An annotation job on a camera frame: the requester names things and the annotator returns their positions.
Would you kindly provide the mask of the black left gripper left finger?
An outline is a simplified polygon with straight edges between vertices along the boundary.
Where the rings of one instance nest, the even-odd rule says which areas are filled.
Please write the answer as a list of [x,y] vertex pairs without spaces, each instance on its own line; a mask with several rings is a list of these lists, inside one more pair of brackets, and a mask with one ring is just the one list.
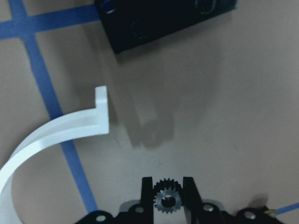
[[154,205],[153,205],[153,179],[152,177],[142,178],[140,201],[128,210],[129,224],[153,224]]

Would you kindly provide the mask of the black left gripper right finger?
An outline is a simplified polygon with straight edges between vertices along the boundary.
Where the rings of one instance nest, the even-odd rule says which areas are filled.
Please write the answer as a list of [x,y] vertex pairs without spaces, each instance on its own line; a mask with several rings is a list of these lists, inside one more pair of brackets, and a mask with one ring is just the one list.
[[222,214],[219,208],[201,199],[192,177],[183,178],[184,211],[188,224],[221,224]]

